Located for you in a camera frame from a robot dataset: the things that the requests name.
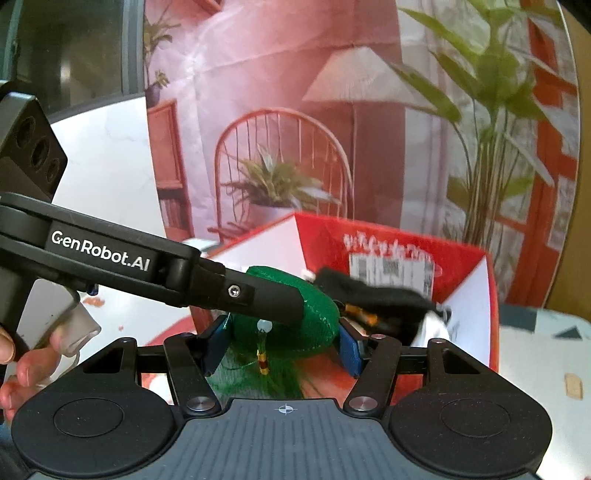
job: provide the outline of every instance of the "barcode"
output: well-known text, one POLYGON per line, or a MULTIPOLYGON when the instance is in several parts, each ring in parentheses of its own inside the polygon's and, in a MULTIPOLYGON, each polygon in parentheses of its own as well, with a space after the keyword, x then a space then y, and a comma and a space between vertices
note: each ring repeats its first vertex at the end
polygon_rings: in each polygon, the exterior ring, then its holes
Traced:
POLYGON ((384 275, 396 275, 397 277, 400 276, 400 274, 398 273, 398 267, 399 267, 399 262, 398 260, 386 260, 384 259, 384 267, 382 269, 382 271, 384 272, 384 275))
POLYGON ((359 271, 359 279, 367 281, 368 279, 368 261, 366 258, 357 259, 357 269, 359 271))
POLYGON ((431 298, 433 294, 433 273, 435 267, 433 264, 426 264, 425 265, 425 281, 423 282, 423 294, 431 298))

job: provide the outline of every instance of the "white surface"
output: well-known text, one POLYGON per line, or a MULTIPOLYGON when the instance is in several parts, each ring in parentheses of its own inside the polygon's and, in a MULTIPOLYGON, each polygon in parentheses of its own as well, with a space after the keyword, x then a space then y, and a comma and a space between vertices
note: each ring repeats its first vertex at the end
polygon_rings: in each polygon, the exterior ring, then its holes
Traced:
POLYGON ((217 244, 215 240, 204 240, 202 238, 188 238, 183 241, 184 244, 190 245, 193 248, 203 250, 204 248, 212 247, 217 244))
POLYGON ((535 334, 554 336, 576 327, 581 336, 591 340, 591 323, 580 317, 552 310, 538 310, 535 317, 535 334))
POLYGON ((452 310, 447 325, 451 341, 479 362, 489 365, 491 297, 485 257, 443 304, 452 310))
POLYGON ((165 236, 144 98, 80 113, 52 128, 68 157, 55 205, 165 236))
POLYGON ((554 339, 503 327, 499 373, 537 400, 553 424, 550 448, 538 471, 544 480, 591 475, 591 342, 554 339), (566 396, 564 375, 583 381, 583 399, 566 396))
MULTIPOLYGON (((144 98, 80 113, 52 128, 68 157, 55 205, 165 237, 144 98)), ((106 287, 98 297, 103 306, 85 306, 102 332, 81 350, 81 360, 122 336, 133 336, 143 345, 189 315, 189 309, 106 287)))
POLYGON ((212 257, 242 271, 253 265, 274 267, 297 277, 306 269, 296 219, 288 219, 212 257))
POLYGON ((107 287, 100 287, 97 297, 105 302, 102 306, 85 306, 102 331, 80 351, 80 361, 121 337, 134 337, 138 345, 146 345, 191 315, 188 308, 178 309, 107 287))

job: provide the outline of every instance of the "lamp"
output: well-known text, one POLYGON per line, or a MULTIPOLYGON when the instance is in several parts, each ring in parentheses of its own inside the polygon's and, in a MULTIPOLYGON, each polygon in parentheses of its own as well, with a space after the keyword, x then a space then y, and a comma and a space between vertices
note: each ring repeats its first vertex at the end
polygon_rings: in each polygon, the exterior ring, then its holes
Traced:
MULTIPOLYGON (((418 92, 410 89, 369 47, 334 52, 304 95, 305 102, 347 102, 353 109, 351 135, 352 192, 355 187, 357 110, 356 102, 396 102, 414 108, 433 108, 418 92)), ((355 218, 355 198, 352 215, 355 218)))

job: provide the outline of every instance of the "finger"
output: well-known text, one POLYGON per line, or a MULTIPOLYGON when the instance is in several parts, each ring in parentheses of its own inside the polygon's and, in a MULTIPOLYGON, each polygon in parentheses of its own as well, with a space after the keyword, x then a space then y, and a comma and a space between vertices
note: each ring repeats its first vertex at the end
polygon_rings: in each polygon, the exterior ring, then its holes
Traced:
POLYGON ((56 352, 73 357, 99 333, 99 324, 88 313, 84 305, 78 304, 68 319, 57 326, 49 341, 56 352))
POLYGON ((2 406, 4 410, 18 410, 34 394, 39 392, 39 387, 23 387, 13 382, 10 388, 3 392, 2 406))
POLYGON ((17 414, 16 410, 4 410, 4 418, 8 423, 12 423, 14 416, 17 414))
POLYGON ((17 364, 18 382, 31 387, 50 377, 60 362, 60 354, 53 347, 40 348, 25 353, 17 364))
POLYGON ((0 406, 4 410, 8 410, 10 405, 9 398, 10 395, 15 391, 18 390, 20 385, 18 384, 17 376, 12 375, 10 376, 5 382, 2 388, 0 388, 0 406))
POLYGON ((14 360, 16 354, 14 342, 6 330, 0 327, 0 364, 7 365, 14 360))

